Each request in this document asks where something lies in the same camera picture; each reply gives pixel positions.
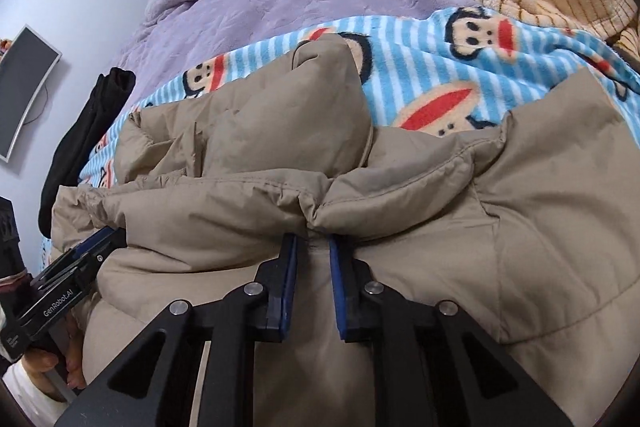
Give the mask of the person left hand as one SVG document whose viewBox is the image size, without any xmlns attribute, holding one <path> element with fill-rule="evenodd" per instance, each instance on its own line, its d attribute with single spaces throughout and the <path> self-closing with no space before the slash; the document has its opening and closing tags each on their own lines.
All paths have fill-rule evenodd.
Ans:
<svg viewBox="0 0 640 427">
<path fill-rule="evenodd" d="M 66 366 L 66 387 L 70 390 L 81 390 L 87 386 L 82 373 L 82 342 L 84 333 L 80 329 L 74 314 L 70 312 L 65 317 L 65 346 L 63 357 Z M 42 349 L 27 351 L 22 358 L 22 365 L 29 380 L 49 398 L 63 402 L 66 400 L 61 389 L 49 378 L 49 373 L 58 373 L 56 367 L 60 364 L 55 353 Z"/>
</svg>

